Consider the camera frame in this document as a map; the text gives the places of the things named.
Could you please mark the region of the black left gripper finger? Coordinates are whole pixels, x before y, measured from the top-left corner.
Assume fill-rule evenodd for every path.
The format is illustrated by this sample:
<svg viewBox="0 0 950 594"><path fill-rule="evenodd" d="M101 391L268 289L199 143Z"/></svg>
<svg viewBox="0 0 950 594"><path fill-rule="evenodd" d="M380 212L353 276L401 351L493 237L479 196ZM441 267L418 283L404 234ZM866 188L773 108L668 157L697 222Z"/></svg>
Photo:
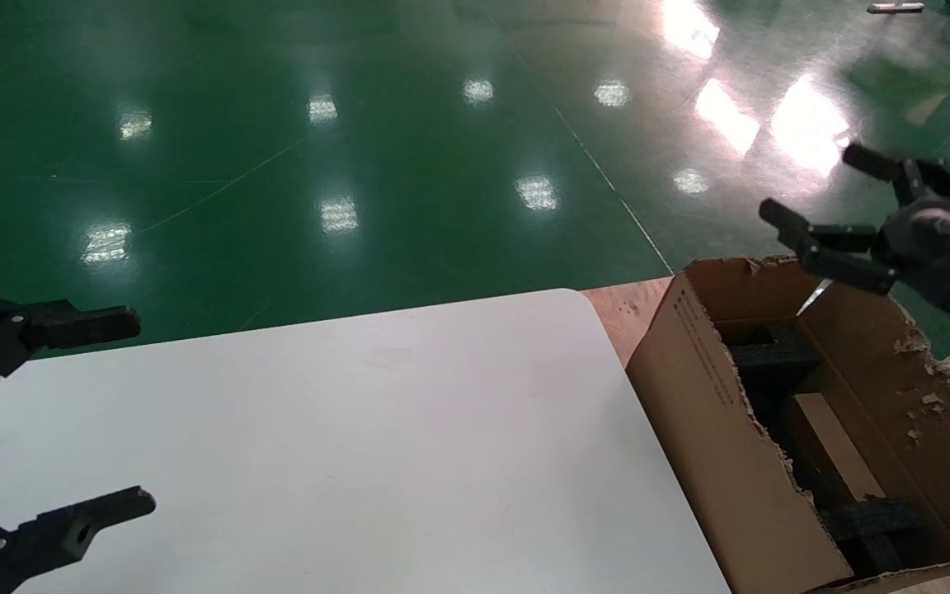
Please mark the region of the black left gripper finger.
<svg viewBox="0 0 950 594"><path fill-rule="evenodd" d="M99 531L155 508L154 496L133 486L43 512L15 530L0 526L0 593L14 593L27 580L79 563Z"/></svg>
<svg viewBox="0 0 950 594"><path fill-rule="evenodd" d="M130 307L82 311L65 299L34 304L0 299L0 380L43 349L124 341L140 331L142 320Z"/></svg>

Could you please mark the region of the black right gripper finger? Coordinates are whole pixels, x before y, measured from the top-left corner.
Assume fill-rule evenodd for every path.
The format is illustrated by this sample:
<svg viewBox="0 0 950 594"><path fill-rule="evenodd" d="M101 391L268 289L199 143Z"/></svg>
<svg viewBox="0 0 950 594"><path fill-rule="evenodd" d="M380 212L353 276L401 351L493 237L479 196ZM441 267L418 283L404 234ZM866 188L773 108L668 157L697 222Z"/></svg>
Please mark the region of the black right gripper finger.
<svg viewBox="0 0 950 594"><path fill-rule="evenodd" d="M814 224L779 200L765 199L759 217L776 229L777 240L791 249L803 270L841 285L886 295L898 271L882 259L881 230L870 225Z"/></svg>
<svg viewBox="0 0 950 594"><path fill-rule="evenodd" d="M945 159L900 158L852 144L842 150L842 162L891 184L901 207L923 199L950 200L950 164Z"/></svg>

